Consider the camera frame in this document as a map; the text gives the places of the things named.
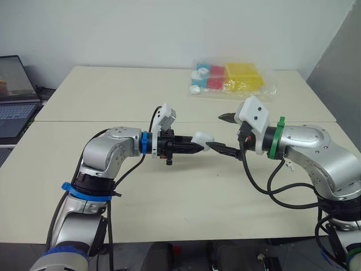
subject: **blue cable tie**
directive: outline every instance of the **blue cable tie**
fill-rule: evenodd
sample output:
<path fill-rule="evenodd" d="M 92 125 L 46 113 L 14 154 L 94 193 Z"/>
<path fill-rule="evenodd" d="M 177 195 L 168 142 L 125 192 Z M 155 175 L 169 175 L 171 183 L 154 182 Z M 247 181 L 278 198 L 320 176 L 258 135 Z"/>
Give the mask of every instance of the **blue cable tie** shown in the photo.
<path fill-rule="evenodd" d="M 69 191 L 70 194 L 76 196 L 77 198 L 90 200 L 92 202 L 107 202 L 109 200 L 112 200 L 112 196 L 90 196 L 80 193 L 79 191 L 75 190 L 69 182 L 63 183 L 61 188 L 63 190 Z"/>
<path fill-rule="evenodd" d="M 143 132 L 141 143 L 142 143 L 142 154 L 147 154 L 148 132 Z"/>

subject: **white wall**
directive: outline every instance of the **white wall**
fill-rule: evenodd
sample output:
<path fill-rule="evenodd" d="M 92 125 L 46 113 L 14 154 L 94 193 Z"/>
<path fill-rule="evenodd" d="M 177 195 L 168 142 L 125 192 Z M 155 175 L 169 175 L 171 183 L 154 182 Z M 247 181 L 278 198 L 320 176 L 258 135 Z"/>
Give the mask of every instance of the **white wall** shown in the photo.
<path fill-rule="evenodd" d="M 353 1 L 0 0 L 0 55 L 19 54 L 48 87 L 76 64 L 187 68 L 212 56 L 307 78 Z"/>

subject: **table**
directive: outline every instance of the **table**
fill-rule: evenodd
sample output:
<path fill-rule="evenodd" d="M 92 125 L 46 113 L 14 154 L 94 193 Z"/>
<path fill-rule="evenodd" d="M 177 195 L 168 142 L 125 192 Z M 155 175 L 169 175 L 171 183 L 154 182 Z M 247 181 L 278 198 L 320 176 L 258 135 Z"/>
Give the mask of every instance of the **table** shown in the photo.
<path fill-rule="evenodd" d="M 149 121 L 153 109 L 167 102 L 177 122 L 217 122 L 235 112 L 239 100 L 189 95 L 191 70 L 74 67 L 36 121 Z M 265 103 L 270 120 L 335 121 L 297 71 L 275 71 L 276 98 Z"/>
<path fill-rule="evenodd" d="M 307 124 L 322 126 L 335 142 L 361 158 L 338 124 Z M 113 126 L 145 130 L 148 122 L 38 121 L 30 126 L 0 168 L 0 242 L 45 243 L 63 193 L 60 186 L 71 179 L 82 148 L 96 132 Z M 182 135 L 203 130 L 236 147 L 236 124 L 176 121 L 173 128 Z M 278 162 L 253 152 L 247 156 L 254 178 L 265 187 Z M 119 176 L 138 159 L 127 158 Z M 294 172 L 282 168 L 273 187 L 293 182 L 310 182 L 297 165 Z M 212 150 L 174 155 L 172 166 L 147 157 L 117 191 L 123 196 L 112 201 L 114 242 L 304 237 L 314 234 L 317 217 L 316 209 L 290 210 L 274 204 L 251 186 L 239 161 Z M 293 204 L 315 201 L 307 188 L 291 189 L 278 198 Z"/>

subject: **white plastic bracket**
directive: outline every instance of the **white plastic bracket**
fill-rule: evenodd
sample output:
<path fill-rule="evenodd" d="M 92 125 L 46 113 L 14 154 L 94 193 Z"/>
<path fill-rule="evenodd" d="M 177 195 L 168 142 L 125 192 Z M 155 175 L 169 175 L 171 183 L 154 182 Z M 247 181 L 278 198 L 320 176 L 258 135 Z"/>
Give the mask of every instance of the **white plastic bracket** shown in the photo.
<path fill-rule="evenodd" d="M 237 113 L 235 114 L 235 121 L 242 124 L 246 121 L 252 127 L 252 133 L 256 136 L 256 154 L 262 155 L 262 144 L 265 132 L 270 126 L 269 112 L 267 108 L 256 98 L 256 96 L 249 97 L 239 105 Z"/>
<path fill-rule="evenodd" d="M 163 104 L 163 106 L 158 109 L 153 118 L 152 125 L 152 157 L 157 157 L 157 143 L 158 136 L 160 136 L 160 131 L 166 131 L 170 128 L 172 123 L 175 121 L 176 115 L 175 111 L 171 109 L 168 104 Z"/>

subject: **silver robotic arm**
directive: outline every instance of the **silver robotic arm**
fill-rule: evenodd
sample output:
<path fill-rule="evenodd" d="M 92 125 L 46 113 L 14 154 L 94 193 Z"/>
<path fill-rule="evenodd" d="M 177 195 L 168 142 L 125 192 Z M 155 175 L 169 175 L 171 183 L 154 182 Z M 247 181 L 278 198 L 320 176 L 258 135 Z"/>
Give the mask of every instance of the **silver robotic arm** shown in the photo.
<path fill-rule="evenodd" d="M 115 192 L 120 181 L 114 180 L 127 157 L 153 154 L 172 164 L 173 153 L 208 149 L 205 142 L 212 141 L 212 136 L 200 132 L 194 137 L 175 136 L 170 128 L 174 120 L 174 110 L 164 104 L 155 112 L 149 132 L 115 127 L 88 142 L 76 178 L 62 185 L 67 192 L 50 231 L 49 250 L 30 271 L 88 270 L 88 257 L 99 253 L 107 231 L 108 218 L 102 214 L 112 197 L 120 196 Z"/>
<path fill-rule="evenodd" d="M 348 265 L 349 270 L 361 271 L 361 162 L 335 144 L 323 128 L 285 126 L 284 117 L 280 118 L 277 127 L 271 127 L 268 110 L 256 97 L 248 98 L 236 113 L 223 114 L 219 118 L 240 125 L 240 150 L 218 142 L 208 143 L 214 150 L 239 160 L 245 159 L 247 150 L 259 155 L 266 151 L 268 158 L 290 159 L 309 174 L 318 203 L 305 208 L 319 207 L 327 214 L 316 226 L 316 240 L 319 241 L 318 230 L 322 223 L 329 221 L 326 231 L 336 259 L 330 257 L 343 267 Z M 263 192 L 279 204 L 270 185 L 269 182 L 267 191 Z"/>

